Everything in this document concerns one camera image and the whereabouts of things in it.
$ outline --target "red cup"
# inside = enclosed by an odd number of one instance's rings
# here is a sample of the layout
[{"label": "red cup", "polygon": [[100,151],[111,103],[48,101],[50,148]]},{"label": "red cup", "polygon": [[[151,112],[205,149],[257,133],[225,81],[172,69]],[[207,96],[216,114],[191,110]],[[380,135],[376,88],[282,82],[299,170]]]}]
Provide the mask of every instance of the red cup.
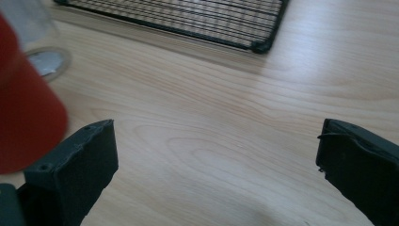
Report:
[{"label": "red cup", "polygon": [[51,151],[67,129],[64,105],[30,65],[0,14],[0,173]]}]

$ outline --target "black wire basket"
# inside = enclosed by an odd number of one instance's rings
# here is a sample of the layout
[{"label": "black wire basket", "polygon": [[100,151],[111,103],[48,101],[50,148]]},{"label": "black wire basket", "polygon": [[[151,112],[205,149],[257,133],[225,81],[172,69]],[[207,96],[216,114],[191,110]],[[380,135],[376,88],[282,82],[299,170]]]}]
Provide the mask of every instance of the black wire basket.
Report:
[{"label": "black wire basket", "polygon": [[288,0],[54,0],[125,22],[266,53]]}]

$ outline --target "transparent container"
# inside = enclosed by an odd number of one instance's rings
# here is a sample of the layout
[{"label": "transparent container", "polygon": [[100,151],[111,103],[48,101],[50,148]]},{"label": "transparent container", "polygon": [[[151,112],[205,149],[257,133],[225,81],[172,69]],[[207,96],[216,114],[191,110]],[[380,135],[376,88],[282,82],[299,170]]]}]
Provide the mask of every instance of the transparent container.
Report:
[{"label": "transparent container", "polygon": [[68,68],[71,54],[40,0],[0,0],[0,12],[16,32],[30,63],[47,81]]}]

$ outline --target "red object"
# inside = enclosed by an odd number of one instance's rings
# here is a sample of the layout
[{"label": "red object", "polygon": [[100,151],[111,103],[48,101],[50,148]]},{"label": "red object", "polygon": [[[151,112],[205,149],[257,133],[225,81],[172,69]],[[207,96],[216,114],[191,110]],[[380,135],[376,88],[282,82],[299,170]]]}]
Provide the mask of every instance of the red object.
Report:
[{"label": "red object", "polygon": [[22,170],[51,151],[67,122],[64,105],[20,51],[0,14],[0,173]]}]

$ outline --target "wire rack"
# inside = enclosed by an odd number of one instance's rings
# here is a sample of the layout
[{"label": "wire rack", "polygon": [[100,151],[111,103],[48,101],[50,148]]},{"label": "wire rack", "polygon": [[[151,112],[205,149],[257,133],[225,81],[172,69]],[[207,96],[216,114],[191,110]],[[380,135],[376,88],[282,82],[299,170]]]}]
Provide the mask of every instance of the wire rack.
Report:
[{"label": "wire rack", "polygon": [[54,0],[199,40],[266,53],[288,0]]}]

